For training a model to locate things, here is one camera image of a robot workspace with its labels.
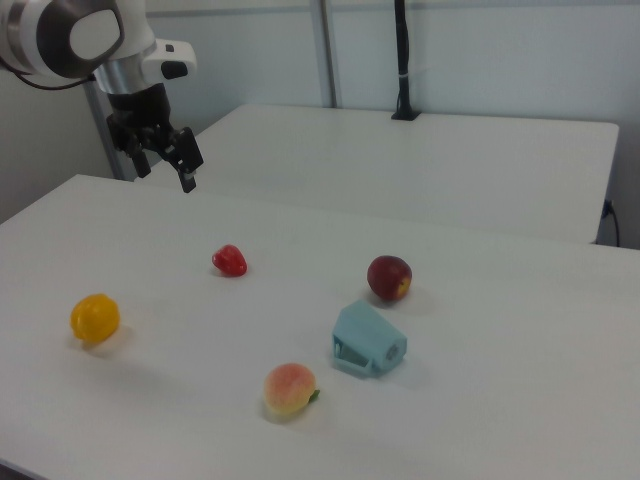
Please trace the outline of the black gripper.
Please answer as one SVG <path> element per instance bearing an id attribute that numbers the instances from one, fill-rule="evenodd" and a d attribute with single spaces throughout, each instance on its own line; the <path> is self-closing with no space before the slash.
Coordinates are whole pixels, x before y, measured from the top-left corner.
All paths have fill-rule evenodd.
<path id="1" fill-rule="evenodd" d="M 130 94 L 108 94 L 112 114 L 107 126 L 114 147 L 126 151 L 137 176 L 145 178 L 151 168 L 144 149 L 161 151 L 161 158 L 177 172 L 184 193 L 196 188 L 195 174 L 204 164 L 190 128 L 175 130 L 170 123 L 171 107 L 162 83 Z"/>

